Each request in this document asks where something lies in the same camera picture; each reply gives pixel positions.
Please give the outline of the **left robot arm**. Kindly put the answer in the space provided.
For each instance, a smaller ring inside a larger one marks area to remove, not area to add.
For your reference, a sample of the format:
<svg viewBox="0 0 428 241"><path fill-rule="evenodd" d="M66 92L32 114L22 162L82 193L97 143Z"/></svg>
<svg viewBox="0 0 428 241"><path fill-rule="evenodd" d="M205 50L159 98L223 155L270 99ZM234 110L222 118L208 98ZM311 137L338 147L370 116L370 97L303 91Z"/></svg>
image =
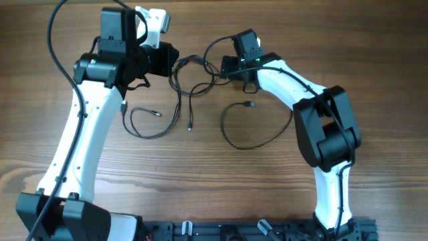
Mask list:
<svg viewBox="0 0 428 241"><path fill-rule="evenodd" d="M35 193L21 193L16 212L32 240L151 240L140 216L96 206L94 184L107 132L125 95L148 74L168 77L179 52L160 37L163 9L105 7L100 35L74 64L72 107L55 156Z"/></svg>

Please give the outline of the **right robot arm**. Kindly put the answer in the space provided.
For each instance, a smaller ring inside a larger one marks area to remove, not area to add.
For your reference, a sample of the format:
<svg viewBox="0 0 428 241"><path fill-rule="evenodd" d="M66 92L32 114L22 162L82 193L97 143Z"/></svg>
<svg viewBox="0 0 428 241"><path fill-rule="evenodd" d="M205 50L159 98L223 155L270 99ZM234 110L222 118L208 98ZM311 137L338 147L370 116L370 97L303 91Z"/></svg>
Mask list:
<svg viewBox="0 0 428 241"><path fill-rule="evenodd" d="M290 108L298 148L314 170L318 230L325 240L349 235L348 180L361 136L346 91L340 86L315 84L292 70L279 55L265 53L252 29L232 35L230 40L235 55L223 57L220 77L240 80L245 86L253 84Z"/></svg>

